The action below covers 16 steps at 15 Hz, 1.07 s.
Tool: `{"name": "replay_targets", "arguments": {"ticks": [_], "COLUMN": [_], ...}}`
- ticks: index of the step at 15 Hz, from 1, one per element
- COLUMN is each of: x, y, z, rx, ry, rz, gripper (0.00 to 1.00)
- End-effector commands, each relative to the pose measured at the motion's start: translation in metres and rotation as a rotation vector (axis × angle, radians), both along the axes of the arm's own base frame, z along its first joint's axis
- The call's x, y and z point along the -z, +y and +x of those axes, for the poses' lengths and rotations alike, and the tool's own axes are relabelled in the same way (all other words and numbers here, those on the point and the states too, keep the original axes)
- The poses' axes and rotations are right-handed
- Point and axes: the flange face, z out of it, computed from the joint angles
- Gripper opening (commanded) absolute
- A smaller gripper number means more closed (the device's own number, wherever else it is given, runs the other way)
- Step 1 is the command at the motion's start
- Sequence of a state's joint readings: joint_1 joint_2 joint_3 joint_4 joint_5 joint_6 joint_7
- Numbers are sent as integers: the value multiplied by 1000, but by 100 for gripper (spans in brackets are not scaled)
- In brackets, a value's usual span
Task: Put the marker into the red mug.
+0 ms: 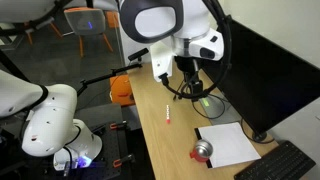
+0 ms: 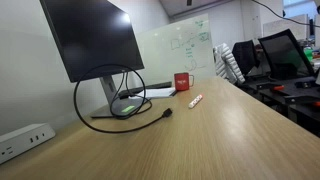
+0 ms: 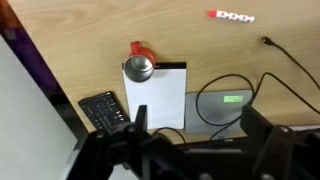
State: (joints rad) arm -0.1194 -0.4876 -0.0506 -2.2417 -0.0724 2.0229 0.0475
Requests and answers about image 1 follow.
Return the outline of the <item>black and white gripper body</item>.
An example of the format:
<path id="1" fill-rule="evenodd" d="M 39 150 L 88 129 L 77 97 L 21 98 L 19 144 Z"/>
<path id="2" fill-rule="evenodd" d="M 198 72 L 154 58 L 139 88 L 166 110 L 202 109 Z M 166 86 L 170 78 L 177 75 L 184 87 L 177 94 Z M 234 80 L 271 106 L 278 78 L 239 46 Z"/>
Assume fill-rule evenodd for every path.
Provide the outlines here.
<path id="1" fill-rule="evenodd" d="M 180 89 L 178 97 L 186 98 L 190 95 L 195 99 L 196 95 L 203 91 L 203 82 L 199 79 L 198 73 L 202 61 L 196 58 L 187 58 L 181 56 L 174 57 L 177 68 L 183 73 L 184 85 Z"/>

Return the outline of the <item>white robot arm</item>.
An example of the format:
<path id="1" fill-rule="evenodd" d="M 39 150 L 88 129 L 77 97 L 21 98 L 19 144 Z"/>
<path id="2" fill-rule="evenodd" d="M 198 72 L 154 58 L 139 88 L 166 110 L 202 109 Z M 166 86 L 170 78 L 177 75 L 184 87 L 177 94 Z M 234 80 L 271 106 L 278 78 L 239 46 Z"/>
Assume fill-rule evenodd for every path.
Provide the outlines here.
<path id="1" fill-rule="evenodd" d="M 120 24 L 139 43 L 172 39 L 176 58 L 218 61 L 230 55 L 226 15 L 217 0 L 122 0 Z M 28 112 L 22 149 L 35 157 L 52 155 L 59 170 L 87 168 L 102 140 L 74 117 L 76 91 L 65 84 L 33 84 L 0 71 L 0 117 Z"/>

